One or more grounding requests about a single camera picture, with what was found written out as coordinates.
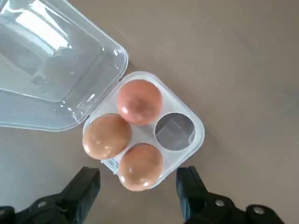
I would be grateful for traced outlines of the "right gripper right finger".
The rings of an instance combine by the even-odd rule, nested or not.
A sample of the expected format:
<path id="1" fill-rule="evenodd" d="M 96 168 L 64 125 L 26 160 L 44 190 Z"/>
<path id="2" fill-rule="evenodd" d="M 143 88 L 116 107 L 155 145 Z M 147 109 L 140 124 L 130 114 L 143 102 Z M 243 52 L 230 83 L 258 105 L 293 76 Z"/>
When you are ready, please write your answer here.
<path id="1" fill-rule="evenodd" d="M 282 224 L 271 208 L 248 205 L 243 211 L 225 196 L 207 191 L 194 166 L 178 168 L 176 190 L 186 224 Z"/>

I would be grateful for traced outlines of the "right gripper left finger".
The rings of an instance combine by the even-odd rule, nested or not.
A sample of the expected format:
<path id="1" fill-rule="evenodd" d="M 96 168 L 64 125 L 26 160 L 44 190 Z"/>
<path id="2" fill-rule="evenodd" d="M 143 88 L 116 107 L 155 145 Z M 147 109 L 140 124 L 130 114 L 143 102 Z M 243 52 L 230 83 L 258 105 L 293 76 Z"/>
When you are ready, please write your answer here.
<path id="1" fill-rule="evenodd" d="M 100 170 L 83 167 L 58 194 L 44 196 L 15 212 L 1 206 L 2 224 L 82 224 L 100 191 Z"/>

